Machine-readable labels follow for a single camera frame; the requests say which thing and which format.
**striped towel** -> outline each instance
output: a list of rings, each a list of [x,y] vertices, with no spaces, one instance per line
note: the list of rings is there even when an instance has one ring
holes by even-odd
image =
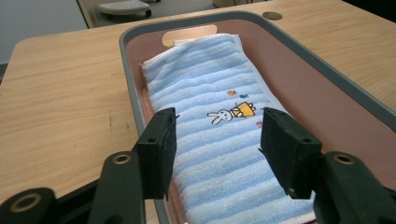
[[[285,111],[238,35],[183,42],[144,62],[155,112],[174,107],[174,179],[189,223],[304,223],[312,200],[285,195],[260,153],[262,109]]]

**table surface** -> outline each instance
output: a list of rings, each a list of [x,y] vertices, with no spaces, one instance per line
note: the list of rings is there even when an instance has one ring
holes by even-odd
[[[63,196],[98,178],[107,156],[133,147],[124,31],[228,10],[281,13],[276,26],[396,110],[396,23],[340,0],[275,0],[29,38],[0,86],[0,203],[38,187]]]

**rabbit applique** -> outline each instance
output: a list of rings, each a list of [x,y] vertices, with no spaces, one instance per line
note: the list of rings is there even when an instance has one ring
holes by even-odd
[[[231,110],[221,109],[219,112],[210,112],[207,113],[208,117],[215,117],[212,120],[212,124],[218,124],[222,120],[230,121],[233,118],[245,118],[249,116],[254,116],[254,111],[256,107],[253,104],[249,104],[244,102],[240,105],[236,105]]]

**plastic tray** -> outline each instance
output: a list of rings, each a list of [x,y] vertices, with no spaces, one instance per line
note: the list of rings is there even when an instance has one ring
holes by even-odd
[[[396,114],[365,90],[259,15],[232,11],[136,26],[120,37],[120,51],[141,134],[153,115],[141,63],[165,51],[163,35],[214,24],[238,34],[282,105],[323,143],[323,152],[344,151],[361,160],[386,187],[396,188]],[[172,183],[170,200],[156,202],[161,222],[184,223]]]

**light blue towel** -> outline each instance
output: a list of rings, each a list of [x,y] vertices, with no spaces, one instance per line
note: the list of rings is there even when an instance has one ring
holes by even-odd
[[[260,153],[262,109],[285,111],[245,55],[238,35],[177,45],[143,64],[155,112],[174,107],[174,179],[189,223],[304,223]]]

